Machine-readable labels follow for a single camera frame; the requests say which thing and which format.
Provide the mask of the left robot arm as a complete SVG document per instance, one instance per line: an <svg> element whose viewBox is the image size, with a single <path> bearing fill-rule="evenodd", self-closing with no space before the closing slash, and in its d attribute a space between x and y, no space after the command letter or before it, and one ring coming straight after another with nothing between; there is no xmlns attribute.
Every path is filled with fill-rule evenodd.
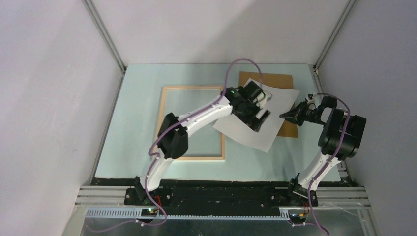
<svg viewBox="0 0 417 236"><path fill-rule="evenodd" d="M155 190L171 163L183 157L189 148L189 138L206 125L234 115L252 131L259 132L270 116L265 106L271 99L270 92L250 81L237 88L224 88L214 100L192 112L181 116L168 113L148 150L152 162L145 174L135 178L136 198L144 205L153 203Z"/></svg>

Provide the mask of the brown backing board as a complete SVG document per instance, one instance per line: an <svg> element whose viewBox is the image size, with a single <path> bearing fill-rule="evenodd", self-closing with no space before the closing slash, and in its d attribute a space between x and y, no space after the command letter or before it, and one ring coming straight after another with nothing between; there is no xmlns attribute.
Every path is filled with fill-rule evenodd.
<svg viewBox="0 0 417 236"><path fill-rule="evenodd" d="M243 86L249 79L259 81L261 78L259 72L247 72L241 71L238 76L238 85ZM287 74L272 74L272 73L263 73L263 85L279 88L279 89L293 89L293 77L292 75ZM297 138L298 137L298 127L295 124L292 124L288 121L284 121L279 132L277 133L278 137L289 137Z"/></svg>

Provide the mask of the wooden picture frame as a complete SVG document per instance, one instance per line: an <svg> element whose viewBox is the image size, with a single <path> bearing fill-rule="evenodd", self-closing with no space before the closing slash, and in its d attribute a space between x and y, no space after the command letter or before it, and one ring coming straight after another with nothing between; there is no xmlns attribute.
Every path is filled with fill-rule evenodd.
<svg viewBox="0 0 417 236"><path fill-rule="evenodd" d="M164 86L161 93L159 128L168 113L183 115L214 100L223 90L222 85L172 85ZM211 122L195 132L188 141L187 152L177 161L225 161L226 137L213 128Z"/></svg>

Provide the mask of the printed photo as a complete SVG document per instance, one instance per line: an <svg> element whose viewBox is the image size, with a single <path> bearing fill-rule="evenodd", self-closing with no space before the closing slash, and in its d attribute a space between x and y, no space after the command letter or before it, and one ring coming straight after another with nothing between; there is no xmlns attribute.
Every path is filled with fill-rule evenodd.
<svg viewBox="0 0 417 236"><path fill-rule="evenodd" d="M265 110L269 110L270 115L263 122L258 132L252 130L235 115L218 119L213 128L242 145L268 153L284 123L284 119L279 116L291 109L299 91L273 88L266 85L263 85L263 90L269 92L272 97L266 102L257 117L260 117Z"/></svg>

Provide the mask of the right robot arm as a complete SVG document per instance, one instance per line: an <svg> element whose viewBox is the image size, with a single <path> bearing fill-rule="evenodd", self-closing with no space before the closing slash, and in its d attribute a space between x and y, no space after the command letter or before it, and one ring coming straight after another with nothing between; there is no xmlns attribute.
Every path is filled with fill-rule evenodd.
<svg viewBox="0 0 417 236"><path fill-rule="evenodd" d="M310 122L323 127L318 139L318 154L289 182L286 199L294 206L310 203L325 175L345 159L356 155L367 122L364 117L353 116L349 107L339 109L337 105L341 99L336 96L328 93L321 93L321 96L319 106L314 102L316 94L309 94L295 108L280 115L280 118L298 126Z"/></svg>

